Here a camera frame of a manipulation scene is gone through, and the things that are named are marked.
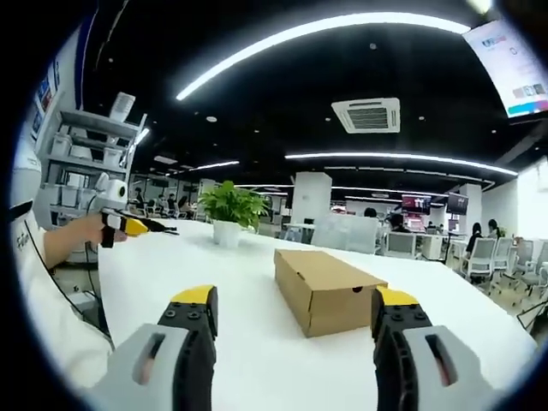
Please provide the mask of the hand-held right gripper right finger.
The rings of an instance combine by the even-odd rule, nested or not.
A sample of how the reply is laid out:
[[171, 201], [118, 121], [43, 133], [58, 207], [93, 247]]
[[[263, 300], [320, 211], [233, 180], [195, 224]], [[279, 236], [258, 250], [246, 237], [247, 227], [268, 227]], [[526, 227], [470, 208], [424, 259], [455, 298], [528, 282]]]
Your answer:
[[378, 410], [488, 410], [502, 396], [484, 378], [475, 352], [447, 327], [433, 325], [412, 295], [377, 287], [371, 330]]

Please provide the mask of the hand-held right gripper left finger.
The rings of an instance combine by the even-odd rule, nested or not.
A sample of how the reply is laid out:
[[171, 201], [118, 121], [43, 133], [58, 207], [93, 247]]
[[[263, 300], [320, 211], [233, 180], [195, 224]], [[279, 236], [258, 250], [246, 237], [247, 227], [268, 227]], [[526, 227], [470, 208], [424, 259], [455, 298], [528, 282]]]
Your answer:
[[210, 410], [218, 296], [213, 285], [171, 298], [156, 324], [140, 326], [110, 356], [91, 388], [101, 410]]

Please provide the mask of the person's left hand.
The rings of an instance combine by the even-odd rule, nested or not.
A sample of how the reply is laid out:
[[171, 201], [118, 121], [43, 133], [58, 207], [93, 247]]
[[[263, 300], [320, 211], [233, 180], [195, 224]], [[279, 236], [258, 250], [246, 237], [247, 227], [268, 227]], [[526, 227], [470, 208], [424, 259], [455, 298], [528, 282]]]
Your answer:
[[83, 241], [90, 242], [95, 246], [102, 243], [106, 225], [103, 223], [101, 213], [93, 213], [79, 218], [77, 223], [80, 237]]

